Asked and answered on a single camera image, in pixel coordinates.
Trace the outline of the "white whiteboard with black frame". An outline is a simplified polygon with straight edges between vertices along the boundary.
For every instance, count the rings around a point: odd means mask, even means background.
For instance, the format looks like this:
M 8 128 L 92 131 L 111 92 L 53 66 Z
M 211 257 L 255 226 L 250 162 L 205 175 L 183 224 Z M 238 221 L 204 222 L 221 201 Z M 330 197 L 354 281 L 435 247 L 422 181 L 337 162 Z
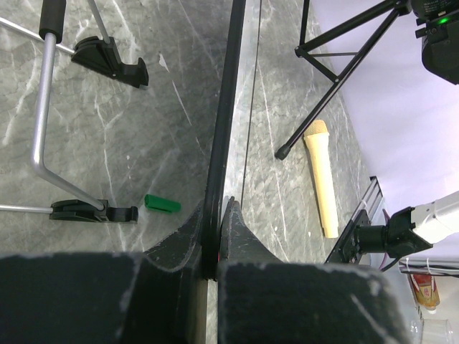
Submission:
M 222 215 L 241 200 L 260 33 L 261 1 L 233 1 L 202 217 L 202 273 L 221 257 Z

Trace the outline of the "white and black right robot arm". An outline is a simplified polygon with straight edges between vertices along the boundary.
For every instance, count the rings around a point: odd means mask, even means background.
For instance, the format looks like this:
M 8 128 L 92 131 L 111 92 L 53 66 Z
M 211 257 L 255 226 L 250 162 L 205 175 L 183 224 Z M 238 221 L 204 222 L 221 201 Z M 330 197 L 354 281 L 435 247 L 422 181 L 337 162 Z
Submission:
M 399 1 L 389 16 L 370 36 L 361 52 L 367 53 L 397 17 L 412 9 L 415 32 L 422 40 L 422 63 L 426 70 L 458 84 L 458 2 Z M 458 232 L 458 192 L 428 204 L 407 207 L 395 213 L 384 226 L 352 227 L 352 252 L 382 253 L 396 260 L 433 247 L 433 244 Z

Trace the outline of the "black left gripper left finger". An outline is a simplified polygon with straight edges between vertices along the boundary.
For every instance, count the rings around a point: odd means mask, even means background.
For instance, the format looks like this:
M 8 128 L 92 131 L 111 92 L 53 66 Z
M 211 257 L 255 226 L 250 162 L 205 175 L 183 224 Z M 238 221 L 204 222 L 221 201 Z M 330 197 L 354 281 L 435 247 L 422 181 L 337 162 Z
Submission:
M 202 210 L 146 252 L 1 256 L 3 343 L 204 343 Z

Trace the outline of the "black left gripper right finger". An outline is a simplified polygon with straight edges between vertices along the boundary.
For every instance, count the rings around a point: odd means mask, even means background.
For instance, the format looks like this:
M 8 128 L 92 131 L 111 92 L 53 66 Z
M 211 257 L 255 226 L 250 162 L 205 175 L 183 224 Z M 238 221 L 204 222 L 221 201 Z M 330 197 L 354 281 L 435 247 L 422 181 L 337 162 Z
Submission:
M 353 264 L 280 261 L 230 200 L 217 268 L 219 343 L 409 343 L 383 274 Z

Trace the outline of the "green marker cap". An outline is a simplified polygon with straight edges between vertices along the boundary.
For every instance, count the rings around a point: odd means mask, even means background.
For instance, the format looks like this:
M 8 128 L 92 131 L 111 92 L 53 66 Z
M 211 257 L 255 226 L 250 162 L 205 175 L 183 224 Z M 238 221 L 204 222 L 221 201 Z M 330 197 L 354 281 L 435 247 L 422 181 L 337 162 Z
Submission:
M 181 210 L 181 204 L 176 201 L 164 199 L 151 194 L 144 197 L 144 206 L 151 211 L 160 211 L 167 214 L 177 213 Z

